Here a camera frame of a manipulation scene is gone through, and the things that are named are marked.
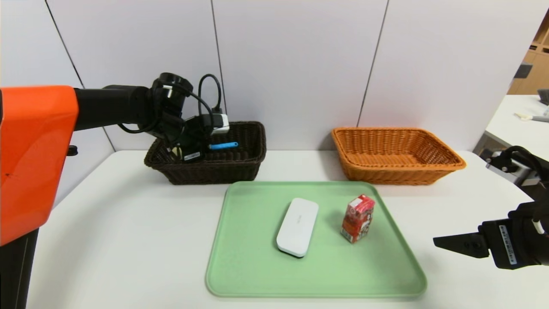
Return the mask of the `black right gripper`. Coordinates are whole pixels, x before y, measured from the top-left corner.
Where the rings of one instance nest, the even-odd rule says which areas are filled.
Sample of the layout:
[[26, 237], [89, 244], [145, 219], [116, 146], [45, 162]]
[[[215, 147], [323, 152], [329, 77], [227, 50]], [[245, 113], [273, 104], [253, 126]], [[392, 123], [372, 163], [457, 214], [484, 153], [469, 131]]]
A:
[[547, 266], [548, 203], [522, 203], [507, 218], [483, 222], [479, 232], [433, 237], [433, 243], [471, 258], [488, 258], [490, 251], [500, 269]]

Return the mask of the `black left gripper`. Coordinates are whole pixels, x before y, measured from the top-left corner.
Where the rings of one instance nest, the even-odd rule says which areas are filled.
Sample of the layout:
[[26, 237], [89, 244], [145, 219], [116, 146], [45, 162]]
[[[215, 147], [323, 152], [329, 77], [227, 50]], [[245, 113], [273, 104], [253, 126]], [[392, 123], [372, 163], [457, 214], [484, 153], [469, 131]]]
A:
[[201, 132], [187, 132], [180, 135], [182, 162], [202, 160], [206, 151], [206, 135]]

